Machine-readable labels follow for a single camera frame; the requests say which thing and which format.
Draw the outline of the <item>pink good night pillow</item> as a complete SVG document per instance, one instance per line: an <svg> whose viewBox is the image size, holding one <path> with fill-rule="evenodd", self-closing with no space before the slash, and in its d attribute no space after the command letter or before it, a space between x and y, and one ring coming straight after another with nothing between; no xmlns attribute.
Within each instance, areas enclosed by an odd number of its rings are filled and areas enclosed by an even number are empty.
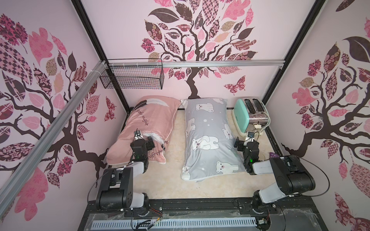
<svg viewBox="0 0 370 231"><path fill-rule="evenodd" d="M107 152L109 165L126 164L132 156L130 143L134 132L140 131L144 139L151 137L155 147L148 152L148 160L166 164L164 156L171 138L180 100L165 96L142 97L126 121L117 141Z"/></svg>

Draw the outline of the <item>grey polar bear pillow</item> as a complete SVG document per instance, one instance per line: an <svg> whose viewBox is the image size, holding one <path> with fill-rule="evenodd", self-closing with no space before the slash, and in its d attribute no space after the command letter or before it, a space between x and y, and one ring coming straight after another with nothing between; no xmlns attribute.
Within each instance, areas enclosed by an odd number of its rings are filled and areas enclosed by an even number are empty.
<svg viewBox="0 0 370 231"><path fill-rule="evenodd" d="M183 181L245 172L243 158L227 119L227 100L199 98L181 101L185 109L186 149Z"/></svg>

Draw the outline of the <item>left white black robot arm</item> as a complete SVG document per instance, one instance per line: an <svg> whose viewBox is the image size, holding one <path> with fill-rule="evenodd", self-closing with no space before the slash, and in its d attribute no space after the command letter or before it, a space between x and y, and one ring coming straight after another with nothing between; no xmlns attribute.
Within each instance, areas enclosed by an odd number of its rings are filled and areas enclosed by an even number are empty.
<svg viewBox="0 0 370 231"><path fill-rule="evenodd" d="M155 144L151 137L146 140L135 138L130 147L133 154L127 165L104 171L95 200L97 210L149 211L149 198L146 193L134 192L134 179L147 171L148 152L155 147Z"/></svg>

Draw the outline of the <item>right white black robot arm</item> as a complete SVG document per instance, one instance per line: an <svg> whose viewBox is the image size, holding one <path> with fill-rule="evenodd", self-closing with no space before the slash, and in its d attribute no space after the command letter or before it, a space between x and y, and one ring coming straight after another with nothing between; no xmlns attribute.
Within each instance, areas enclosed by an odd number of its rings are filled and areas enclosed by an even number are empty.
<svg viewBox="0 0 370 231"><path fill-rule="evenodd" d="M296 156L271 157L259 160L259 142L236 138L234 147L243 154L244 167L250 175L273 174L276 182L253 193L251 207L262 214L274 202L293 194L312 191L316 183Z"/></svg>

